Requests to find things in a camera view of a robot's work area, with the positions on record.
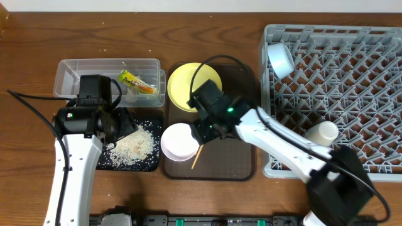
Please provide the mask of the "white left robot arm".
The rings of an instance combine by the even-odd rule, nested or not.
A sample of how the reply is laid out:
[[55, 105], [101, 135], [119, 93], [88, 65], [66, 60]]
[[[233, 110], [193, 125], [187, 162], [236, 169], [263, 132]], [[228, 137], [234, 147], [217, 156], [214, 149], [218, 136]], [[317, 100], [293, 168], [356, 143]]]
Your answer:
[[45, 225], [88, 225], [95, 169], [102, 153], [138, 127], [125, 107], [64, 107], [53, 118], [55, 173]]

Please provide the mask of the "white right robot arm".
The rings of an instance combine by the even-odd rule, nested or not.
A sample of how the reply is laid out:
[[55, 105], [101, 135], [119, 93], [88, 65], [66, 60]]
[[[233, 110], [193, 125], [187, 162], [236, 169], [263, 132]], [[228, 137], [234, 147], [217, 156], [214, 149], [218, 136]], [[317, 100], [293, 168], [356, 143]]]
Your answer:
[[197, 98], [189, 105], [203, 120], [196, 124], [199, 141], [207, 143], [233, 133], [274, 156], [305, 183], [311, 213], [304, 225], [352, 225], [377, 195], [355, 152], [346, 146], [334, 151], [315, 144], [246, 100]]

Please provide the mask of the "white bowl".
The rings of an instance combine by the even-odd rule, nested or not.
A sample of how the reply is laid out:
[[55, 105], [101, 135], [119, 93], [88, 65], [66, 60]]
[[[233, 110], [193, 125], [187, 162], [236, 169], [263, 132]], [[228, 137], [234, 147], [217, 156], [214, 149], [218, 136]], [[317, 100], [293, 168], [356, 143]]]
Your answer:
[[170, 125], [161, 137], [162, 152], [173, 161], [186, 161], [192, 158], [199, 147], [198, 141], [192, 136], [190, 125], [186, 123]]

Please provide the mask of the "yellow plate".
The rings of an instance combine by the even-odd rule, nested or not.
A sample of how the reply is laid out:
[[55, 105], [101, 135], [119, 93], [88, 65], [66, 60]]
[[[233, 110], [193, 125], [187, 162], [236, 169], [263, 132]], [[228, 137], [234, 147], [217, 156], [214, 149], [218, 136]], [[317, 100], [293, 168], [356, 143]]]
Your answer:
[[[187, 102], [190, 100], [190, 82], [199, 66], [200, 63], [185, 63], [175, 69], [168, 80], [167, 89], [170, 100], [186, 112], [197, 112], [196, 108], [190, 108]], [[213, 81], [222, 90], [219, 74], [209, 65], [203, 65], [193, 81], [192, 91], [197, 90], [207, 80]]]

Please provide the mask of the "light blue bowl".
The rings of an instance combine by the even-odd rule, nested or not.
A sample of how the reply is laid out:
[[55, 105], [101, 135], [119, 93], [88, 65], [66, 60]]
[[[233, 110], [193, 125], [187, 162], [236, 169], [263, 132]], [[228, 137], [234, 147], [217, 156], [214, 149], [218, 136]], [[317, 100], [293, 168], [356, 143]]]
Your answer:
[[294, 71], [293, 57], [284, 43], [268, 45], [267, 54], [274, 73], [280, 80]]

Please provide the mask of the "wooden chopstick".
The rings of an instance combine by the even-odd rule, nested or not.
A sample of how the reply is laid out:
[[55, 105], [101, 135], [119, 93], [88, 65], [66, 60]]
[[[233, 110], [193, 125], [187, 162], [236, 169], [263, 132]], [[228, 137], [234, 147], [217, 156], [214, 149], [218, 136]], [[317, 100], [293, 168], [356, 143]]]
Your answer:
[[203, 147], [204, 147], [203, 144], [200, 145], [200, 147], [199, 147], [199, 149], [198, 149], [198, 151], [197, 151], [197, 153], [196, 153], [196, 155], [195, 155], [195, 159], [194, 159], [194, 161], [193, 161], [193, 164], [192, 164], [191, 169], [194, 169], [194, 167], [195, 167], [195, 165], [196, 165], [196, 163], [197, 163], [197, 160], [198, 160], [198, 158], [199, 158], [199, 156], [200, 156], [200, 153], [202, 152]]

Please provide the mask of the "green orange snack wrapper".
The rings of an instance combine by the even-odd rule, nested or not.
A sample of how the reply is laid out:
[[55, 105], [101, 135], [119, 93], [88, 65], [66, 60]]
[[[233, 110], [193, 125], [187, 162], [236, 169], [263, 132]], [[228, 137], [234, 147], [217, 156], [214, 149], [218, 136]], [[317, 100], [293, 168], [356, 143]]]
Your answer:
[[142, 81], [139, 77], [135, 76], [127, 70], [122, 70], [118, 76], [119, 81], [126, 84], [130, 89], [134, 89], [140, 94], [153, 95], [156, 89], [146, 82]]

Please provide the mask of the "white green cup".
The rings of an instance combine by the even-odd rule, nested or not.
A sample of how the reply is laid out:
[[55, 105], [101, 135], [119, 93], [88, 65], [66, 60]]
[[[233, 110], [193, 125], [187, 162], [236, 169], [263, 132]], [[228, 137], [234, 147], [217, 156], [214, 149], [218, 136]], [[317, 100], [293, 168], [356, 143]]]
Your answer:
[[305, 138], [322, 146], [330, 146], [339, 135], [338, 127], [330, 121], [323, 121], [311, 127]]

